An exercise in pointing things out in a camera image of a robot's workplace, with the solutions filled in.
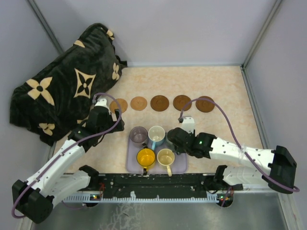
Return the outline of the grey ceramic mug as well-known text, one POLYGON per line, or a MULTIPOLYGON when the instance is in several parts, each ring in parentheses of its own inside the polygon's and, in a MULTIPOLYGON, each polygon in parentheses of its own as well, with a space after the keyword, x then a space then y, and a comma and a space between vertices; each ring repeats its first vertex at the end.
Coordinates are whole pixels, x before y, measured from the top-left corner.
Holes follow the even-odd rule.
POLYGON ((169 149, 173 150, 174 149, 174 145, 173 143, 169 140, 168 138, 168 132, 166 132, 165 134, 165 142, 166 142, 166 145, 169 149))

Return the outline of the purple glass mug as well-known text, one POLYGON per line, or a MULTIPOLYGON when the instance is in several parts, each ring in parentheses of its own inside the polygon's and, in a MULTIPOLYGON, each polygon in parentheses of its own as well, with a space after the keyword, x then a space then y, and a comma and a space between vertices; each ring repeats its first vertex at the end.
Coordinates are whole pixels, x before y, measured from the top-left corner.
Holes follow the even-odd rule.
POLYGON ((148 132, 146 128, 136 126, 130 131, 129 138, 133 146, 144 148, 148 143, 148 132))

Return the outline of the lavender plastic tray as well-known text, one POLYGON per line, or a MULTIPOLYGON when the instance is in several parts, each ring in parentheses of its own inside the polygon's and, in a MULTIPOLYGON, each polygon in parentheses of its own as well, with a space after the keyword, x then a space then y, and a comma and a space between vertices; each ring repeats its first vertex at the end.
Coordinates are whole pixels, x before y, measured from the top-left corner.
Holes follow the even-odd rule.
MULTIPOLYGON (((137 162, 137 153, 141 150, 133 144, 131 139, 128 137, 127 145, 127 157, 126 157, 126 170, 132 174, 143 174, 143 167, 137 162)), ((183 174, 187 171, 188 160, 187 155, 182 153, 180 155, 175 154, 175 160, 170 166, 173 174, 183 174)), ((166 168, 161 166, 158 161, 155 161, 154 167, 150 168, 149 174, 167 174, 166 168)))

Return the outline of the black floral plush blanket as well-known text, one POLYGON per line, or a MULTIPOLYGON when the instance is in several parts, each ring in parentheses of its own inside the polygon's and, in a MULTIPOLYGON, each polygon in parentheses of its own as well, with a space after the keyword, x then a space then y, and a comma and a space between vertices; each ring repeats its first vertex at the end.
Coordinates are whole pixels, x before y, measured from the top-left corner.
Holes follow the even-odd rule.
POLYGON ((48 145, 62 139, 90 112, 93 96, 120 79, 126 61, 115 53, 113 32, 90 25, 72 47, 14 89, 9 121, 48 145))

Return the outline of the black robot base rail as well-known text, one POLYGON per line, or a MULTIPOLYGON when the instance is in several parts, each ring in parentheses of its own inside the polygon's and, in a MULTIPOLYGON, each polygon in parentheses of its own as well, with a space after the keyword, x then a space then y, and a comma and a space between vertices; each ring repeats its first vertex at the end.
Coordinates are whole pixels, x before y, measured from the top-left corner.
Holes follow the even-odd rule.
POLYGON ((130 197, 134 192, 137 198, 201 198, 208 191, 225 191, 229 185, 214 174, 184 173, 174 174, 141 174, 106 173, 98 176, 94 183, 81 192, 102 192, 103 198, 130 197))

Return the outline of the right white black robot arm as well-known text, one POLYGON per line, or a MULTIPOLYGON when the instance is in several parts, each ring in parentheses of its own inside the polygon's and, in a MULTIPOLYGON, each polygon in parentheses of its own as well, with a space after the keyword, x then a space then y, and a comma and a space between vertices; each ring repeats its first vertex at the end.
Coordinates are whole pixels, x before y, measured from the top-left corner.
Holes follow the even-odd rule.
POLYGON ((267 182, 269 188, 280 193, 300 191, 294 185, 297 163, 283 146, 276 146, 275 149, 244 148, 213 134, 201 132, 196 135, 179 127, 170 130, 167 138, 177 153, 240 164, 237 169, 218 167, 214 184, 221 190, 230 185, 267 182))

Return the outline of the cream ceramic mug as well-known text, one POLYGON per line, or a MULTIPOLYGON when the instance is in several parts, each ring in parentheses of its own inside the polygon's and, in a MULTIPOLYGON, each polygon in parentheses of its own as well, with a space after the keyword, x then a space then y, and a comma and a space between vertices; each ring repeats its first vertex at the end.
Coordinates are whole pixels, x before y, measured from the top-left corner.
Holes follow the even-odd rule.
POLYGON ((170 149, 162 149, 157 153, 159 165, 166 170, 169 177, 172 176, 171 165, 175 161, 175 155, 170 149))

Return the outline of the dark wooden coaster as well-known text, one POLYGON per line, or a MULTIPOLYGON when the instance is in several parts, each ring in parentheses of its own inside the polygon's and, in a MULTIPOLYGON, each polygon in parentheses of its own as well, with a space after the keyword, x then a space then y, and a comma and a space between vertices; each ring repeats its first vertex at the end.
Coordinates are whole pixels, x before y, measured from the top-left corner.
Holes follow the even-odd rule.
POLYGON ((156 95, 151 99, 150 105, 153 110, 162 112, 169 107, 169 100, 163 95, 156 95))
POLYGON ((196 107, 203 113, 209 113, 214 109, 215 105, 207 100, 197 100, 196 107))
POLYGON ((186 95, 178 95, 173 100, 173 106, 178 111, 181 111, 182 108, 190 101, 191 99, 186 95))

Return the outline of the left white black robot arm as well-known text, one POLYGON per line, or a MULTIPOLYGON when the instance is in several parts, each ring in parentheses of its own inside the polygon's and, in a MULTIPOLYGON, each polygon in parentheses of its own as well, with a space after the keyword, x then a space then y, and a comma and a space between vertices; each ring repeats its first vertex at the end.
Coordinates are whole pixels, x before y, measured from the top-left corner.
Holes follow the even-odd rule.
POLYGON ((88 119, 71 131, 60 150, 44 166, 25 181, 17 180, 12 185, 12 217, 41 223, 69 195, 85 188, 96 189, 100 184, 99 173, 88 165, 67 178, 62 176, 106 134, 124 130, 121 107, 115 109, 115 115, 114 120, 108 106, 95 105, 88 119))

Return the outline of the yellow glass mug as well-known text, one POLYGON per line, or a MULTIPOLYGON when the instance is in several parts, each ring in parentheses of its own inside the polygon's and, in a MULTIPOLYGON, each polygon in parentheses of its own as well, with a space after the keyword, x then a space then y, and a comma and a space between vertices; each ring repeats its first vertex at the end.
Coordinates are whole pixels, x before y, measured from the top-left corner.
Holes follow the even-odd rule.
POLYGON ((147 175, 148 171, 155 166, 156 155, 153 150, 143 148, 137 153, 137 163, 142 167, 142 174, 147 175))

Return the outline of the white light blue mug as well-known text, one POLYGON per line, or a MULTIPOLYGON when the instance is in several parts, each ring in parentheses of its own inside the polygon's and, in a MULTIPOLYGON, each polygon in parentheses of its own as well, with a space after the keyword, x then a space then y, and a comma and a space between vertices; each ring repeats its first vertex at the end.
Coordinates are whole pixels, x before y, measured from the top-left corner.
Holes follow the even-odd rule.
POLYGON ((148 131, 148 137, 152 142, 152 150, 163 144, 165 139, 165 130, 161 126, 153 126, 148 131))

